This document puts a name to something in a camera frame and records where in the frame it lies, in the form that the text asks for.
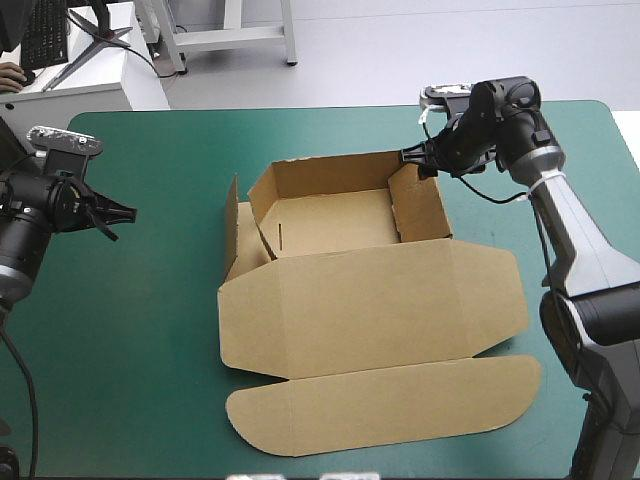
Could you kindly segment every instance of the black cable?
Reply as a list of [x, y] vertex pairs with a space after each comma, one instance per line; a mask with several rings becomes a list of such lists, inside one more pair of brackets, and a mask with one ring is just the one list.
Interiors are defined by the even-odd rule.
[[491, 203], [495, 203], [496, 205], [504, 205], [506, 203], [513, 202], [514, 200], [517, 200], [518, 198], [520, 198], [522, 196], [526, 196], [527, 195], [526, 192], [518, 192], [518, 193], [516, 193], [514, 195], [511, 195], [508, 198], [493, 198], [493, 197], [490, 197], [489, 195], [485, 195], [481, 191], [479, 191], [476, 188], [474, 188], [473, 185], [471, 185], [469, 182], [467, 182], [464, 178], [462, 178], [462, 177], [455, 177], [455, 178], [460, 180], [469, 190], [471, 190], [473, 193], [478, 195], [480, 198], [484, 198], [485, 200], [488, 200]]
[[[438, 145], [435, 143], [435, 141], [431, 137], [431, 134], [429, 133], [429, 129], [427, 128], [427, 124], [426, 123], [422, 124], [422, 129], [424, 130], [424, 133], [427, 136], [427, 140], [433, 146], [433, 149], [436, 152], [436, 155], [438, 155], [438, 157], [440, 157], [440, 159], [444, 160], [445, 163], [446, 163], [446, 159], [444, 159], [443, 156], [440, 154], [440, 151], [438, 150]], [[471, 185], [464, 178], [462, 178], [462, 176], [455, 176], [454, 178], [457, 178], [458, 180], [460, 180], [463, 183], [464, 186], [466, 186], [469, 190], [471, 190], [473, 193], [478, 195], [480, 198], [483, 198], [484, 200], [487, 200], [487, 201], [489, 201], [491, 203], [495, 203], [496, 205], [504, 205], [506, 203], [510, 203], [510, 202], [513, 202], [514, 200], [517, 200], [518, 198], [522, 197], [523, 195], [525, 195], [525, 196], [527, 195], [526, 192], [518, 192], [518, 193], [516, 193], [514, 195], [511, 195], [508, 198], [500, 198], [500, 199], [499, 198], [493, 198], [493, 197], [490, 197], [489, 195], [485, 195], [480, 190], [476, 189], [473, 185]]]
[[156, 76], [157, 76], [158, 78], [172, 78], [172, 77], [175, 77], [176, 75], [178, 75], [178, 73], [179, 73], [179, 72], [174, 72], [174, 73], [172, 73], [172, 74], [170, 74], [170, 75], [160, 75], [160, 72], [158, 72], [158, 70], [156, 69], [156, 66], [155, 66], [153, 63], [151, 63], [149, 60], [147, 60], [147, 59], [145, 58], [145, 56], [144, 56], [144, 55], [142, 55], [142, 54], [141, 54], [141, 53], [139, 53], [139, 52], [136, 52], [133, 48], [128, 47], [128, 46], [126, 46], [126, 45], [120, 45], [120, 44], [118, 44], [118, 43], [116, 43], [116, 42], [112, 42], [111, 40], [108, 40], [108, 39], [106, 39], [106, 38], [103, 38], [103, 37], [101, 37], [100, 35], [97, 35], [97, 34], [95, 34], [95, 33], [93, 33], [93, 32], [90, 32], [89, 30], [87, 30], [86, 28], [84, 28], [82, 25], [80, 25], [80, 23], [78, 23], [78, 22], [76, 21], [76, 19], [75, 19], [75, 18], [73, 18], [71, 15], [69, 15], [69, 13], [68, 13], [68, 12], [65, 12], [65, 16], [66, 16], [66, 17], [67, 17], [67, 19], [69, 19], [69, 21], [70, 21], [71, 23], [73, 23], [76, 27], [78, 27], [78, 28], [79, 28], [80, 30], [82, 30], [83, 32], [88, 33], [89, 35], [91, 35], [91, 36], [92, 36], [93, 38], [95, 38], [96, 40], [100, 40], [101, 42], [108, 43], [108, 44], [110, 44], [110, 45], [113, 45], [114, 47], [122, 48], [123, 50], [126, 50], [127, 52], [131, 52], [131, 53], [133, 53], [134, 55], [137, 55], [137, 56], [138, 56], [138, 57], [140, 57], [142, 60], [144, 60], [144, 62], [145, 62], [147, 65], [149, 65], [149, 66], [153, 69], [154, 73], [156, 74]]
[[36, 467], [38, 465], [38, 446], [40, 443], [38, 434], [38, 404], [36, 402], [36, 389], [33, 384], [33, 378], [31, 372], [24, 363], [24, 360], [20, 356], [18, 349], [11, 341], [11, 337], [4, 329], [4, 318], [0, 319], [0, 338], [4, 340], [9, 353], [15, 360], [16, 364], [22, 372], [25, 382], [27, 382], [27, 388], [29, 390], [29, 404], [31, 406], [31, 463], [29, 465], [29, 480], [33, 480], [36, 474]]

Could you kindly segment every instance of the green table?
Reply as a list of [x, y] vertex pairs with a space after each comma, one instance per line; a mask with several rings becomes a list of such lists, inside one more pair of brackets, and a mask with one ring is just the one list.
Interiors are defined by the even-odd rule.
[[[547, 103], [566, 172], [596, 221], [640, 258], [639, 172], [608, 109]], [[585, 402], [542, 332], [543, 261], [527, 202], [496, 206], [441, 176], [458, 239], [514, 251], [529, 329], [493, 354], [531, 353], [544, 377], [532, 408], [504, 429], [464, 437], [279, 458], [246, 444], [224, 402], [269, 383], [220, 361], [216, 289], [222, 279], [223, 205], [234, 173], [246, 192], [272, 160], [397, 149], [416, 143], [418, 109], [331, 108], [85, 114], [71, 129], [104, 140], [90, 165], [98, 191], [139, 209], [135, 225], [56, 237], [31, 297], [8, 329], [30, 364], [41, 412], [40, 475], [221, 477], [376, 470], [395, 477], [559, 477], [569, 467]], [[433, 118], [432, 129], [442, 118]], [[471, 181], [506, 196], [518, 189], [489, 168]], [[25, 464], [26, 389], [0, 348], [0, 416]]]

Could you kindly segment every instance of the folded flap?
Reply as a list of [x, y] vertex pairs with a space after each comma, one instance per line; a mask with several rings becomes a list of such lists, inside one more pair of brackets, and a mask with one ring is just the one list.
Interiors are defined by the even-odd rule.
[[529, 408], [540, 373], [530, 356], [464, 359], [240, 390], [226, 408], [251, 445], [297, 457], [495, 430]]
[[418, 166], [405, 165], [389, 178], [389, 191], [402, 242], [451, 237], [435, 178], [420, 180]]
[[271, 206], [278, 201], [278, 185], [273, 173], [273, 165], [262, 174], [256, 184], [249, 190], [249, 200], [256, 223], [260, 224]]
[[251, 212], [249, 202], [238, 204], [238, 241], [236, 260], [225, 282], [261, 267], [271, 260]]
[[224, 362], [285, 378], [471, 357], [528, 321], [514, 256], [448, 239], [278, 259], [219, 309]]
[[228, 275], [238, 256], [238, 176], [234, 175], [224, 209], [224, 275]]
[[220, 356], [225, 365], [289, 376], [279, 275], [278, 264], [269, 263], [218, 290]]

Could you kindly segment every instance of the computer monitor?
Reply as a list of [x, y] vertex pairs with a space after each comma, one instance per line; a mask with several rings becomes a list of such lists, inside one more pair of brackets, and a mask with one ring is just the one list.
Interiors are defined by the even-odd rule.
[[0, 53], [18, 46], [36, 3], [38, 0], [0, 1]]

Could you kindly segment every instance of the white floor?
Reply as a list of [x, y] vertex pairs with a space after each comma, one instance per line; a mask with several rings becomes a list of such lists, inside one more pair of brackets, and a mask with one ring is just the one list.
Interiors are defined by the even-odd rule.
[[[545, 99], [640, 110], [640, 1], [292, 0], [297, 67], [283, 48], [193, 53], [165, 84], [176, 109], [413, 104], [425, 84], [518, 74]], [[177, 23], [210, 28], [220, 2], [172, 0]], [[245, 0], [244, 22], [279, 0]], [[166, 62], [160, 63], [170, 71]]]

